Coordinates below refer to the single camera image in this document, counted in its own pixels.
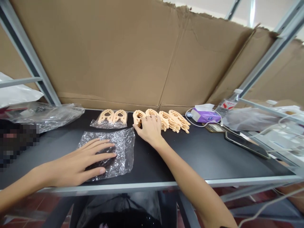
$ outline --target black tabletop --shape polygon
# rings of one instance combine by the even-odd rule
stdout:
[[[66,155],[77,148],[84,131],[113,132],[90,127],[100,111],[86,110],[77,120],[40,136],[38,145],[23,152],[7,170],[0,173],[0,189],[25,175],[32,168]],[[128,127],[132,127],[132,113]],[[234,145],[223,133],[210,133],[191,125],[190,133],[168,129],[162,132],[168,144],[205,180],[294,175],[274,159],[265,160]],[[174,178],[158,153],[137,134],[134,145],[134,165],[130,173],[84,185],[169,182]]]

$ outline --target purple tissue box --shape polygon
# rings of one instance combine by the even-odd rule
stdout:
[[[211,111],[198,111],[194,108],[191,113],[193,115],[192,119],[198,123],[218,122],[221,120],[221,117],[217,113]]]

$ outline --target fingernail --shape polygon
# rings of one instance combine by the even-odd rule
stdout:
[[[100,174],[104,174],[105,173],[105,168],[104,167],[101,167],[100,169]]]

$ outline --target black table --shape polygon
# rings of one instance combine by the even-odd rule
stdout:
[[[32,168],[75,150],[84,131],[116,131],[89,126],[100,112],[86,110],[71,124],[41,134],[37,146],[27,149],[4,173],[0,173],[0,189],[15,182]],[[128,127],[132,127],[132,114],[128,114]],[[168,129],[162,135],[212,187],[283,183],[300,178],[276,160],[265,160],[228,142],[223,133],[210,133],[205,128],[193,125],[189,131],[189,134],[183,130],[176,133]],[[177,188],[177,184],[170,170],[158,153],[136,134],[134,165],[130,173],[86,182],[78,187],[45,188],[41,191],[68,196],[172,188]]]

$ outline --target hand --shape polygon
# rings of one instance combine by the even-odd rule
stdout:
[[[157,118],[154,115],[142,118],[142,129],[137,125],[133,124],[133,127],[137,131],[138,135],[148,142],[151,146],[155,147],[160,142],[164,141],[161,131],[162,131],[162,121],[160,117]]]
[[[44,163],[30,171],[32,178],[41,180],[42,187],[77,186],[90,178],[105,173],[104,167],[85,171],[89,165],[105,159],[113,158],[116,154],[96,154],[108,147],[113,147],[109,140],[93,139],[77,150],[48,163]]]

